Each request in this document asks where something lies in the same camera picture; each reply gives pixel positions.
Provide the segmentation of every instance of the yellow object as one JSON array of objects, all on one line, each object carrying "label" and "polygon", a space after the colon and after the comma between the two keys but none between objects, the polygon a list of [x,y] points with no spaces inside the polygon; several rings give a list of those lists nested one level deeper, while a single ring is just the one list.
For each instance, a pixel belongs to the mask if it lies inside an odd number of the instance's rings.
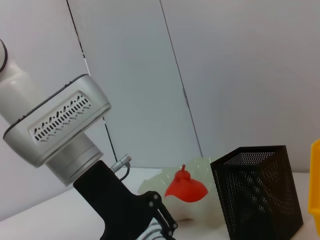
[{"label": "yellow object", "polygon": [[311,146],[309,213],[313,215],[320,236],[320,139]]}]

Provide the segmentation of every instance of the white table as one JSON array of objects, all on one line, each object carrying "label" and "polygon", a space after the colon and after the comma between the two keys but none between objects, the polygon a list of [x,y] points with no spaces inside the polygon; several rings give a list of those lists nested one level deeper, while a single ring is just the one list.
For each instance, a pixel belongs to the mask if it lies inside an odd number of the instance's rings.
[{"label": "white table", "polygon": [[[131,192],[137,193],[142,181],[157,172],[159,169],[132,168],[124,184]],[[293,177],[304,225],[292,239],[319,239],[313,217],[308,214],[309,174],[294,173]],[[75,189],[71,189],[0,222],[0,239],[99,240],[104,229],[103,220]],[[179,222],[174,237],[177,240],[229,239],[226,225],[212,229],[194,221]]]}]

